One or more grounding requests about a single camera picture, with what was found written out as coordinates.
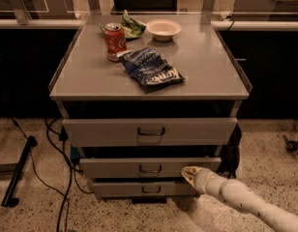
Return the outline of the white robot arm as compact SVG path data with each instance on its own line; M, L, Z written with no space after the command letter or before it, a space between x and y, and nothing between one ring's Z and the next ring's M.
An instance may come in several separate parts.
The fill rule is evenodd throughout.
M215 197L238 212L254 215L275 232L298 232L298 216L266 202L238 180L197 166L186 166L181 174L199 193Z

